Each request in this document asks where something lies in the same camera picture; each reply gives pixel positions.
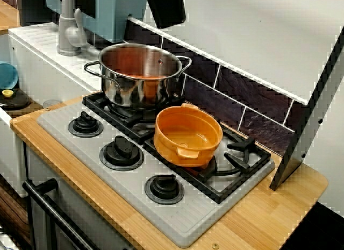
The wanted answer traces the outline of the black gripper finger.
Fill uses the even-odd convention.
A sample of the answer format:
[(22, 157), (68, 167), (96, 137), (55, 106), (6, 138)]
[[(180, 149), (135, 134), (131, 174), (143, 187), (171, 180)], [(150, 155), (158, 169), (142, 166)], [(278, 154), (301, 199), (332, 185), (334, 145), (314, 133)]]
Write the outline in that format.
[(147, 0), (159, 29), (182, 24), (186, 20), (184, 0)]

